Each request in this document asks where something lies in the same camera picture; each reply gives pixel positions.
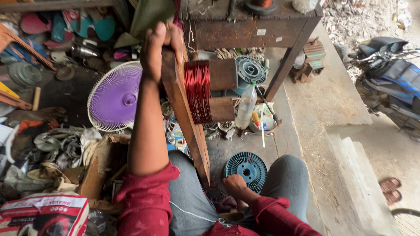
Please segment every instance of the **knee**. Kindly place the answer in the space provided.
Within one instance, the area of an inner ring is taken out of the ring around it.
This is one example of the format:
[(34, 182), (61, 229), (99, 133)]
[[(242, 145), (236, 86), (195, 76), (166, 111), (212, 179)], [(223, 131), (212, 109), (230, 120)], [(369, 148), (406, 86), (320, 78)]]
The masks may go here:
[(169, 151), (168, 156), (172, 164), (176, 165), (180, 170), (189, 166), (194, 167), (194, 164), (190, 160), (190, 158), (181, 151), (178, 151), (178, 150)]
[(291, 171), (299, 172), (303, 175), (308, 175), (308, 168), (305, 162), (295, 155), (283, 155), (277, 159), (271, 168), (286, 168)]

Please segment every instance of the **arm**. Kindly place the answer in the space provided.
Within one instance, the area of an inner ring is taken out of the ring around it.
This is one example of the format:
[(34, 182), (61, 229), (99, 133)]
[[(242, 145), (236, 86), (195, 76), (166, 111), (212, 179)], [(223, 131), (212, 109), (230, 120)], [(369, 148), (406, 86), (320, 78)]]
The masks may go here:
[(159, 22), (146, 33), (142, 48), (143, 75), (128, 154), (128, 173), (123, 178), (115, 201), (123, 205), (117, 221), (119, 235), (168, 235), (172, 218), (168, 191), (170, 180), (179, 175), (168, 159), (159, 82), (162, 46), (171, 45), (178, 58), (182, 55), (182, 32)]
[(159, 22), (146, 32), (142, 48), (143, 76), (131, 135), (128, 170), (136, 176), (156, 173), (168, 165), (165, 132), (159, 101), (162, 46), (172, 45), (178, 62), (182, 58), (182, 32), (172, 23)]
[(273, 235), (321, 236), (308, 224), (286, 210), (289, 207), (288, 199), (260, 196), (247, 187), (244, 178), (239, 174), (230, 175), (222, 182), (230, 195), (252, 207), (258, 227), (264, 231), (271, 232)]

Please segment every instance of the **spool of copper wire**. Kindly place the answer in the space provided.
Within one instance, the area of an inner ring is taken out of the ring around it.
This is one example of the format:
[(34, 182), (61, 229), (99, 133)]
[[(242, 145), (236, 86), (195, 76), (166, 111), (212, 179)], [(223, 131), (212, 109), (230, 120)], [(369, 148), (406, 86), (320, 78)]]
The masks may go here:
[(274, 13), (278, 7), (277, 0), (245, 0), (244, 9), (256, 15), (268, 15)]
[(272, 1), (273, 0), (252, 0), (251, 3), (262, 8), (268, 8)]
[(213, 123), (209, 105), (211, 97), (209, 62), (207, 60), (186, 62), (184, 85), (194, 123)]

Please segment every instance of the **sandal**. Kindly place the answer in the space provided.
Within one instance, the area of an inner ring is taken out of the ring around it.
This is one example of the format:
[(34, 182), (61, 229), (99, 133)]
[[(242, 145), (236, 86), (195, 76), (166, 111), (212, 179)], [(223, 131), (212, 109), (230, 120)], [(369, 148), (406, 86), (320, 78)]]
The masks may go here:
[(398, 190), (393, 190), (383, 194), (386, 198), (386, 204), (388, 206), (394, 205), (395, 203), (401, 201), (402, 195)]
[(390, 177), (379, 182), (379, 186), (383, 193), (391, 192), (401, 187), (401, 181), (395, 177)]

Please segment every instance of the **rubble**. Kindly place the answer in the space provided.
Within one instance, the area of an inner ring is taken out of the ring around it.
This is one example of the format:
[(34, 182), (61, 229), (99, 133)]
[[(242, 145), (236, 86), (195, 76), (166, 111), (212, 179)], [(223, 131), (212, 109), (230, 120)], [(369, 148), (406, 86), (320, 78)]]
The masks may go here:
[[(331, 41), (346, 45), (350, 52), (356, 51), (359, 43), (375, 36), (401, 38), (410, 42), (406, 48), (417, 47), (408, 33), (392, 21), (396, 1), (327, 0), (326, 3), (321, 21)], [(348, 72), (353, 82), (361, 73), (357, 68)]]

